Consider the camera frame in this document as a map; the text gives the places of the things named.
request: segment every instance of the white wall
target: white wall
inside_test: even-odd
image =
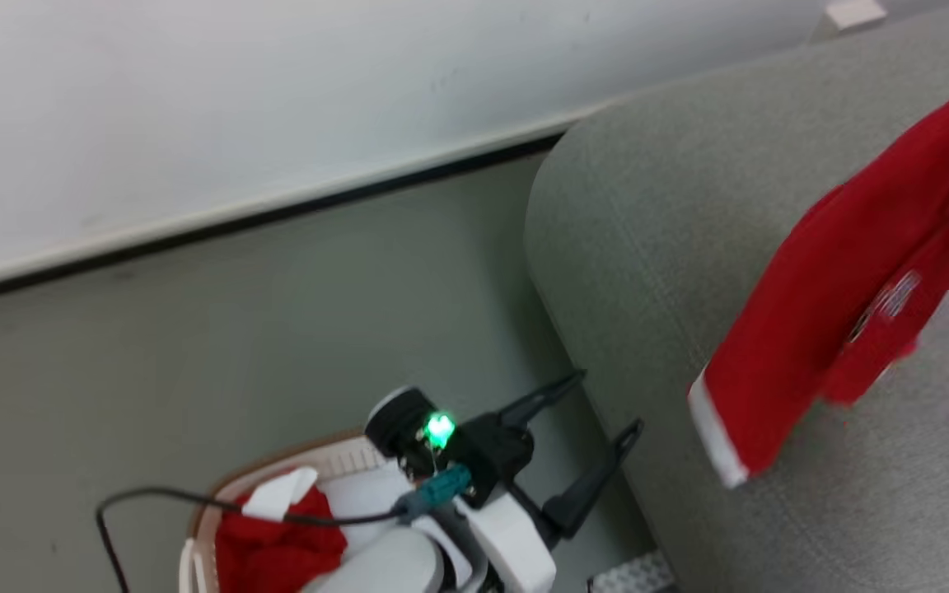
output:
[[[819,15],[820,0],[0,0],[0,278],[513,142],[799,45]]]

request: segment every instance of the red cloth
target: red cloth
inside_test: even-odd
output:
[[[332,516],[328,498],[317,488],[310,488],[288,513]],[[346,549],[339,528],[276,523],[235,513],[222,516],[214,543],[221,593],[297,593],[317,575],[338,569]]]
[[[692,387],[723,481],[767,469],[817,395],[858,400],[948,290],[949,102],[805,214]]]

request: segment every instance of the green led light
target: green led light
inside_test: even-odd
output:
[[[449,437],[452,436],[452,433],[456,431],[456,422],[453,422],[451,418],[448,417],[448,414],[445,413],[433,413],[429,419],[427,419],[426,427],[423,427],[424,435],[427,436],[427,440],[430,441],[430,446],[436,448],[445,448],[446,443],[449,442]]]

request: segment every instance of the basket rim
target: basket rim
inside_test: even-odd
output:
[[[349,428],[346,431],[335,432],[334,434],[328,435],[327,437],[321,437],[320,439],[315,439],[312,441],[307,441],[298,446],[293,446],[286,448],[286,450],[278,451],[272,455],[266,455],[266,457],[259,458],[259,460],[249,463],[248,465],[242,466],[240,469],[235,469],[233,472],[226,474],[222,479],[219,479],[212,485],[210,492],[211,496],[216,497],[219,492],[222,491],[230,483],[237,481],[241,477],[254,472],[254,470],[264,468],[266,465],[273,465],[273,463],[278,463],[279,461],[284,461],[289,457],[294,457],[295,455],[300,455],[306,453],[306,451],[312,451],[314,448],[319,448],[323,446],[330,446],[330,444],[347,441],[350,439],[358,438],[365,436],[364,427],[358,428]],[[192,518],[189,519],[189,529],[188,537],[195,538],[196,532],[199,529],[200,521],[203,520],[203,514],[207,510],[207,507],[200,506],[196,507],[196,510],[193,511]]]

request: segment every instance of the wall baseboard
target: wall baseboard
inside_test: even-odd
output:
[[[319,212],[328,208],[361,202],[412,185],[444,180],[546,152],[554,146],[578,117],[566,118],[535,130],[480,142],[438,157],[398,166],[357,180],[323,184],[302,192],[256,199],[237,207],[207,212],[198,217],[176,219],[166,224],[108,236],[82,246],[61,249],[23,259],[0,268],[0,296],[103,267],[146,258],[172,249],[213,240]]]

